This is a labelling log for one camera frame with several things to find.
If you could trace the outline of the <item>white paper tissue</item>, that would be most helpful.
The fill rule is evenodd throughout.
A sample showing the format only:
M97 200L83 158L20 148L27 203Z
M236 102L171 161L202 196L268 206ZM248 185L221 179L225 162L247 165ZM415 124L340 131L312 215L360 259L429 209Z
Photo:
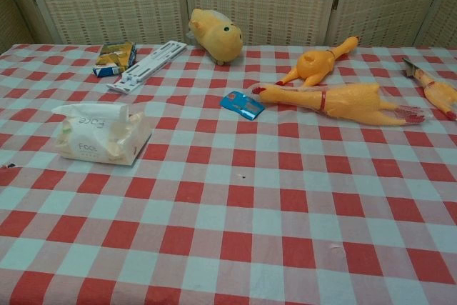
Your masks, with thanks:
M69 118L107 119L123 123L129 118L129 108L125 104L78 103L57 106L51 112Z

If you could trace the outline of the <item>cream packet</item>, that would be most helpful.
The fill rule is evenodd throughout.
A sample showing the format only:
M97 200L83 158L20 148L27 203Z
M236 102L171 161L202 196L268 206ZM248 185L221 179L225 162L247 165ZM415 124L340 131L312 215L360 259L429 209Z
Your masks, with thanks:
M64 158L130 166L151 135L144 113L129 113L127 122L64 116L56 138Z

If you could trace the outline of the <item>blue cardboard toy label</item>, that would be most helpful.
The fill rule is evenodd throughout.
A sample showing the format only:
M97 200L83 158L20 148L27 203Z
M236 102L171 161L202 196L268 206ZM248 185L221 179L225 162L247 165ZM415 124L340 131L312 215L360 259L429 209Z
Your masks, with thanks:
M232 91L227 94L220 101L220 105L225 109L236 112L250 121L256 119L265 109L262 104L238 91Z

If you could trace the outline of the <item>red white checked tablecloth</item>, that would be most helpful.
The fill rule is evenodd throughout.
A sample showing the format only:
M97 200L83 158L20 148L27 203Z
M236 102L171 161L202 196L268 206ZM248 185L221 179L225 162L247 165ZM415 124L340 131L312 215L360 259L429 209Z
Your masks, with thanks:
M129 95L97 46L0 55L0 305L457 305L457 123L368 127L292 106L220 107L300 46L196 48ZM132 166L61 158L64 104L128 104Z

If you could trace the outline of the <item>yellow pig squeeze toy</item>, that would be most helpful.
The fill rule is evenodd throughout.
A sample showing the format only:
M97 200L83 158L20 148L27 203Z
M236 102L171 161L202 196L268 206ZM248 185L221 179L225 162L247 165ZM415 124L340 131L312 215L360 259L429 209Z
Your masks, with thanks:
M236 59L243 48L240 28L224 14L212 9L195 8L189 19L190 39L195 39L218 65Z

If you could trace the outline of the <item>white plastic folding stand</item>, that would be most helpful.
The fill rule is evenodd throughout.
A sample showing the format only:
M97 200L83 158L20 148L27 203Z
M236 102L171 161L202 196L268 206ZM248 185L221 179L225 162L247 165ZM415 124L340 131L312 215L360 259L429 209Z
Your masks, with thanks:
M129 67L121 74L121 78L113 83L107 84L108 89L122 94L130 94L137 87L142 85L149 77L167 65L186 49L185 43L168 41L166 44L154 50L151 54Z

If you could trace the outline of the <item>unwrapped yellow rubber chicken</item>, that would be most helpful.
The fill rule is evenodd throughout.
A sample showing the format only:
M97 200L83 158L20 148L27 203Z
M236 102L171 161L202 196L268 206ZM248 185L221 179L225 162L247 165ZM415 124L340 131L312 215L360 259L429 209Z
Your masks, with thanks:
M350 36L342 44L327 50L311 50L303 53L297 60L296 65L286 76L276 82L276 85L284 86L296 79L303 80L303 86L315 86L324 77L333 71L336 60L349 53L358 46L359 37Z

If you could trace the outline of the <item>large wrapped rubber chicken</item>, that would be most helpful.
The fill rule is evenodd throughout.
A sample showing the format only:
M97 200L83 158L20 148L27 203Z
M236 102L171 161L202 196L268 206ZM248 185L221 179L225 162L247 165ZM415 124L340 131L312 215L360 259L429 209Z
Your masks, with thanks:
M382 99L379 89L376 83L303 87L257 84L251 92L263 103L294 105L370 126L422 124L427 119L420 108Z

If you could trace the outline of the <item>yellow blue snack box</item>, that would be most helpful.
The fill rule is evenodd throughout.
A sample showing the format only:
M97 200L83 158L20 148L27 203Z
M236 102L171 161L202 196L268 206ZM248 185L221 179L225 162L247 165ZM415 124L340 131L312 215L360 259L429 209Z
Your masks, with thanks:
M114 76L125 72L136 60L136 44L104 44L96 60L93 72L97 77Z

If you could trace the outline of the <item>grey cardboard toy label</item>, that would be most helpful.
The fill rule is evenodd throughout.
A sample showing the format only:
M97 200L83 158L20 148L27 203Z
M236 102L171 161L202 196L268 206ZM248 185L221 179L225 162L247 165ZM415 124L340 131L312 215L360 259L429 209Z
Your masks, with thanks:
M414 78L418 67L407 58L403 58L403 61L406 64L406 76L409 78Z

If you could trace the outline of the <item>small yellow rubber chicken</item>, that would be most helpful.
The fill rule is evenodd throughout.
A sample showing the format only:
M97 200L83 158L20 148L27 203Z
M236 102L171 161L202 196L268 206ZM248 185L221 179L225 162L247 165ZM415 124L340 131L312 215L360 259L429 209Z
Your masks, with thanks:
M449 84L436 81L424 70L416 69L413 77L423 87L425 97L451 121L457 121L457 90Z

